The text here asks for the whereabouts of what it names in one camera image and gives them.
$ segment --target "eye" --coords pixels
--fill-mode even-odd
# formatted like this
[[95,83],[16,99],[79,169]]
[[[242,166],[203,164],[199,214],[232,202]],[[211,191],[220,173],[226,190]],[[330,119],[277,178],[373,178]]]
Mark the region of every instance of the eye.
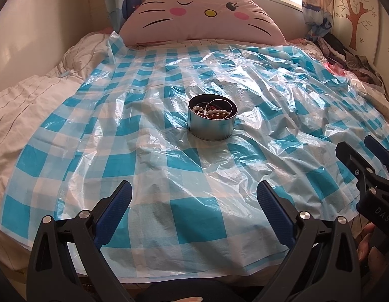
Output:
[[228,2],[225,6],[227,7],[227,9],[235,11],[235,9],[238,7],[237,4],[238,3]]
[[189,3],[181,3],[178,1],[178,3],[181,5],[181,6],[188,6],[189,4],[191,4],[193,1],[189,2]]

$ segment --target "pink cheek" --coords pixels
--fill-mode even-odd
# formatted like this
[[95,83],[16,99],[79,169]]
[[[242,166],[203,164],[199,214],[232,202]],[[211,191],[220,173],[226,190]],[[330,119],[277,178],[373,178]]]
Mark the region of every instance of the pink cheek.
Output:
[[174,16],[183,16],[186,13],[186,9],[184,8],[171,8],[170,13]]
[[243,12],[235,12],[234,16],[240,20],[248,20],[249,16],[247,14],[244,14]]

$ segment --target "tree decal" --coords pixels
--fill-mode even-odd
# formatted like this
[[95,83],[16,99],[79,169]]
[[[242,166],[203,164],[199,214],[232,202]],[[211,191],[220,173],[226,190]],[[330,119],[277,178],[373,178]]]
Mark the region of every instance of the tree decal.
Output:
[[351,42],[349,47],[353,50],[357,49],[357,27],[361,24],[366,30],[369,30],[369,27],[373,27],[369,20],[364,20],[360,22],[360,18],[363,14],[366,14],[374,9],[367,9],[364,7],[364,3],[369,2],[369,0],[339,0],[340,5],[337,7],[341,9],[339,13],[336,13],[336,16],[339,18],[346,17],[350,20],[352,24],[352,35]]

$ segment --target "white duvet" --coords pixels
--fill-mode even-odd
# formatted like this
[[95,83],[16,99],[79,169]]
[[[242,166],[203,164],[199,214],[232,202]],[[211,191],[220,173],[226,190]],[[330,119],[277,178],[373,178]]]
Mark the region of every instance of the white duvet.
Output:
[[[91,33],[71,47],[46,76],[32,76],[0,92],[0,206],[16,160],[28,140],[103,60],[108,35]],[[0,231],[0,261],[12,270],[28,265],[29,252]]]

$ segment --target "plastic sheet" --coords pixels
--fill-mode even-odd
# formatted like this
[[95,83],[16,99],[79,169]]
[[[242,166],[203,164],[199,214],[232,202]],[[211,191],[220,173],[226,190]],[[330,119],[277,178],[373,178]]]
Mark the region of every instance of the plastic sheet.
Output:
[[[371,134],[389,148],[382,115],[296,47],[136,51],[115,34],[108,45],[108,57],[33,135],[9,181],[0,229],[26,246],[44,215],[74,217],[125,179],[132,203],[101,249],[122,282],[249,275],[286,253],[257,203],[261,180],[298,210],[332,220],[354,217],[358,196],[336,159],[338,142],[385,175],[362,142]],[[228,139],[187,130],[187,101],[201,93],[238,106]]]

